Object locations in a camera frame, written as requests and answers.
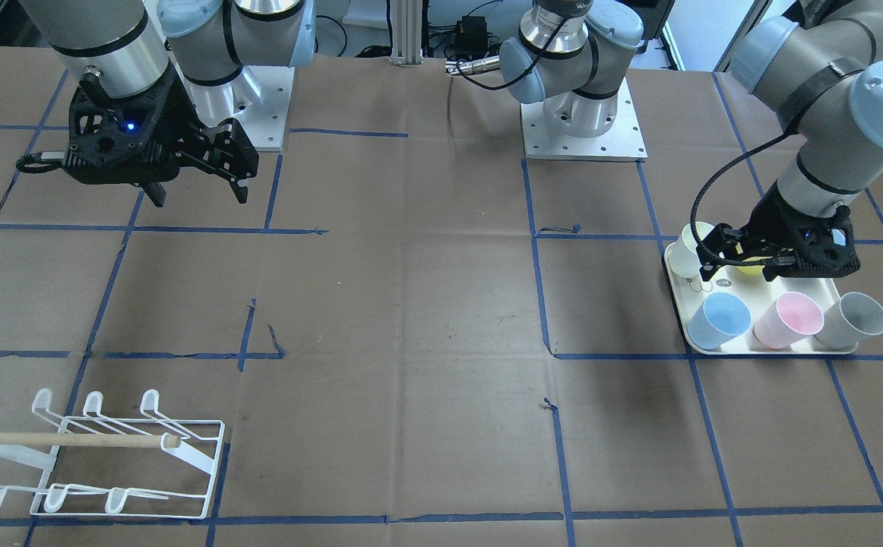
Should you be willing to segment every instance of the white tray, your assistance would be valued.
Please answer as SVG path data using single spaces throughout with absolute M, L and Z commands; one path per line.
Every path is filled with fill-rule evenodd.
M 753 324 L 762 314 L 765 314 L 769 305 L 786 291 L 799 291 L 809 295 L 820 305 L 820 309 L 828 309 L 837 304 L 837 301 L 840 300 L 840 293 L 838 293 L 834 281 L 828 278 L 794 280 L 793 278 L 776 277 L 775 280 L 767 283 L 761 273 L 747 276 L 730 266 L 719 269 L 715 277 L 712 277 L 712 281 L 706 283 L 701 280 L 701 277 L 686 280 L 684 277 L 675 276 L 668 267 L 668 251 L 670 249 L 671 245 L 664 249 L 664 270 L 671 282 L 671 295 L 675 299 L 675 308 L 678 312 L 678 319 L 681 321 L 682 331 L 685 332 L 685 340 L 689 346 L 694 347 L 695 351 L 704 353 L 706 356 L 757 356 L 758 354 L 768 354 L 769 356 L 816 356 L 816 354 L 845 356 L 847 353 L 854 353 L 854 350 L 857 349 L 856 345 L 846 350 L 830 349 L 813 336 L 795 342 L 785 349 L 768 349 L 762 345 L 760 340 L 755 339 L 752 327 L 742 336 L 723 343 L 719 349 L 700 349 L 692 343 L 692 339 L 688 336 L 688 320 L 692 319 L 692 315 L 695 315 L 699 305 L 713 292 L 731 293 L 741 298 L 743 302 L 746 302 L 748 311 L 752 314 Z

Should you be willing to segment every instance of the cup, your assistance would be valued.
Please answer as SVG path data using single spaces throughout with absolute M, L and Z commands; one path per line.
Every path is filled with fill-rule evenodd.
M 803 293 L 783 293 L 755 322 L 753 332 L 766 347 L 782 349 L 823 329 L 823 309 Z
M 696 222 L 695 227 L 698 228 L 698 235 L 703 239 L 715 228 L 707 222 Z M 701 270 L 701 261 L 698 260 L 698 250 L 696 249 L 698 249 L 698 242 L 692 236 L 692 225 L 687 225 L 682 228 L 677 242 L 668 245 L 668 267 L 675 276 L 690 280 L 698 275 L 698 271 Z
M 745 333 L 751 324 L 752 314 L 741 298 L 715 292 L 705 298 L 685 329 L 692 345 L 716 349 Z
M 883 308 L 864 293 L 847 293 L 824 314 L 816 339 L 830 349 L 852 349 L 855 343 L 883 334 Z

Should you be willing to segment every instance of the wooden rod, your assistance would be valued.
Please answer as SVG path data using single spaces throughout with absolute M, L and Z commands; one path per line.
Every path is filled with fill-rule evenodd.
M 116 435 L 102 433 L 15 433 L 0 432 L 0 444 L 35 444 L 59 447 L 126 447 L 160 449 L 162 435 Z M 175 449 L 182 443 L 178 435 L 167 435 L 165 447 Z

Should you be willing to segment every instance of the blue cup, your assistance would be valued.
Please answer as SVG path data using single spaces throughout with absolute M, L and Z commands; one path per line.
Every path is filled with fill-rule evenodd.
M 701 303 L 688 326 L 688 338 L 700 349 L 716 349 L 741 336 L 752 325 L 752 314 L 736 295 L 712 293 Z

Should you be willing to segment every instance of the pink cup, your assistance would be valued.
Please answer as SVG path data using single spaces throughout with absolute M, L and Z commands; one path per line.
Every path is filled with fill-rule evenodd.
M 755 338 L 771 349 L 782 349 L 823 329 L 823 309 L 803 293 L 783 293 L 755 322 Z

